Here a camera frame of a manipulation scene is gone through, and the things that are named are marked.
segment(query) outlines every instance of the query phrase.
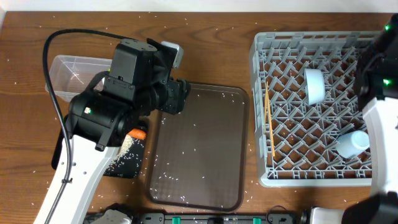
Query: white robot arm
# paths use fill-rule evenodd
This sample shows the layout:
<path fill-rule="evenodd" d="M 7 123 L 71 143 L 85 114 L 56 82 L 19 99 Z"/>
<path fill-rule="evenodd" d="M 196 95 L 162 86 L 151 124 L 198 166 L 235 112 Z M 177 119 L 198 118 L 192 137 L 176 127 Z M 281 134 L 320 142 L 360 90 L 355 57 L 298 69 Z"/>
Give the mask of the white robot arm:
<path fill-rule="evenodd" d="M 116 46 L 110 71 L 96 74 L 86 89 L 71 100 L 64 121 L 51 85 L 47 53 L 54 37 L 73 32 L 104 35 L 121 42 Z M 101 177 L 126 134 L 137 125 L 139 116 L 149 115 L 153 110 L 170 114 L 183 110 L 190 84 L 170 77 L 171 69 L 179 67 L 182 56 L 183 50 L 177 44 L 160 44 L 151 39 L 141 42 L 96 30 L 60 30 L 47 39 L 43 51 L 44 77 L 67 141 L 62 142 L 57 171 L 35 224 L 83 223 Z M 103 90 L 95 90 L 102 80 Z"/>
<path fill-rule="evenodd" d="M 358 59 L 354 90 L 368 127 L 371 197 L 346 210 L 314 208 L 311 224 L 398 223 L 398 14 Z"/>

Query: white cup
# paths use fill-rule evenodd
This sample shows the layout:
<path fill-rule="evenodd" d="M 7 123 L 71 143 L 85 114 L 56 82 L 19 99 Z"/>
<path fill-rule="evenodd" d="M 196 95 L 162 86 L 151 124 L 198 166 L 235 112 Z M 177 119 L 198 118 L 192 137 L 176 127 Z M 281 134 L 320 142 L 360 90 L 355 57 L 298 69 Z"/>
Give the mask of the white cup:
<path fill-rule="evenodd" d="M 325 98 L 325 81 L 318 69 L 304 69 L 305 94 L 308 104 L 320 103 Z"/>
<path fill-rule="evenodd" d="M 346 159 L 361 154 L 369 148 L 369 136 L 364 131 L 353 131 L 337 138 L 337 152 Z"/>

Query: black cable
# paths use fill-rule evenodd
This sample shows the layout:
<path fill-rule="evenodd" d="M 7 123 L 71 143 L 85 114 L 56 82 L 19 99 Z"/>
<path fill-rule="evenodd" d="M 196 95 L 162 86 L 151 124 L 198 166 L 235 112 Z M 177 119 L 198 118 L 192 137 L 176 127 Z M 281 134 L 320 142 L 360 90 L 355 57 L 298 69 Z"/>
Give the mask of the black cable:
<path fill-rule="evenodd" d="M 370 66 L 372 66 L 374 64 L 374 62 L 380 58 L 380 57 L 384 57 L 385 55 L 383 53 L 378 53 L 375 54 L 368 62 L 368 64 L 365 66 L 364 70 L 361 72 L 361 76 L 365 76 L 365 73 L 369 70 Z"/>
<path fill-rule="evenodd" d="M 272 211 L 274 208 L 283 208 L 285 211 L 287 211 L 287 209 L 286 209 L 285 207 L 281 206 L 281 205 L 275 205 L 275 206 L 273 206 L 272 208 L 270 208 L 269 211 L 268 211 L 268 213 L 267 213 L 267 216 L 266 216 L 266 220 L 267 220 L 267 223 L 268 223 L 268 224 L 272 224 L 272 222 L 268 219 L 268 216 L 270 215 L 271 211 Z"/>
<path fill-rule="evenodd" d="M 69 33 L 96 34 L 96 35 L 103 35 L 106 37 L 113 37 L 113 38 L 117 38 L 117 39 L 132 39 L 129 37 L 124 37 L 124 36 L 116 35 L 116 34 L 109 34 L 109 33 L 101 32 L 101 31 L 97 31 L 97 30 L 65 29 L 65 30 L 59 30 L 59 31 L 54 32 L 47 38 L 47 40 L 44 43 L 44 48 L 43 48 L 44 79 L 47 84 L 47 88 L 49 89 L 50 97 L 51 97 L 52 103 L 54 104 L 55 111 L 57 112 L 57 116 L 58 116 L 58 119 L 61 124 L 62 134 L 65 139 L 65 143 L 67 145 L 67 171 L 65 172 L 65 177 L 62 180 L 62 185 L 60 187 L 60 190 L 58 191 L 58 194 L 55 197 L 54 203 L 51 206 L 49 214 L 47 215 L 47 218 L 45 219 L 45 224 L 50 223 L 51 217 L 55 211 L 55 208 L 58 205 L 58 202 L 63 194 L 63 191 L 65 190 L 67 183 L 70 183 L 70 180 L 69 180 L 70 179 L 70 171 L 72 169 L 72 148 L 70 147 L 69 134 L 68 134 L 67 128 L 65 126 L 65 121 L 63 120 L 62 112 L 61 112 L 60 106 L 58 104 L 57 98 L 55 96 L 54 89 L 52 88 L 50 74 L 49 74 L 49 65 L 47 63 L 47 56 L 49 54 L 49 46 L 50 46 L 51 40 L 54 39 L 54 37 L 56 37 L 58 35 L 69 34 Z"/>

